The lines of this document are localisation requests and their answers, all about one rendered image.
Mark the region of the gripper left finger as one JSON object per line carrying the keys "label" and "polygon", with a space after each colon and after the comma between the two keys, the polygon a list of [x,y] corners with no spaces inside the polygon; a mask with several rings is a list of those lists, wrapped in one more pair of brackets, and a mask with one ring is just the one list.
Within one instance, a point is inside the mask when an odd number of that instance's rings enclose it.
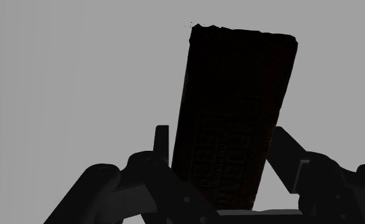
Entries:
{"label": "gripper left finger", "polygon": [[169,126],[155,129],[153,150],[128,158],[124,169],[91,165],[43,224],[217,224],[217,212],[169,167]]}

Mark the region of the black remote control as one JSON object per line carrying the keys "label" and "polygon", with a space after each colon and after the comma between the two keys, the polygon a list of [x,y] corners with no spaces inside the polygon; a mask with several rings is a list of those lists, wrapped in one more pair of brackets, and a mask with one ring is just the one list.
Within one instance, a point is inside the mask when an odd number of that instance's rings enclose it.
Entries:
{"label": "black remote control", "polygon": [[253,208],[297,50],[289,34],[193,26],[171,167],[216,209]]}

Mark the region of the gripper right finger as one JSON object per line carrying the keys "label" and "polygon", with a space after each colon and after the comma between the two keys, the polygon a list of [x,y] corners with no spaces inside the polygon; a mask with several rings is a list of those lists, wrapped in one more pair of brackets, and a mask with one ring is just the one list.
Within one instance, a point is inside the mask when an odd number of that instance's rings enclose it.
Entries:
{"label": "gripper right finger", "polygon": [[267,161],[299,210],[324,224],[365,224],[365,164],[355,171],[328,156],[306,151],[285,129],[276,127]]}

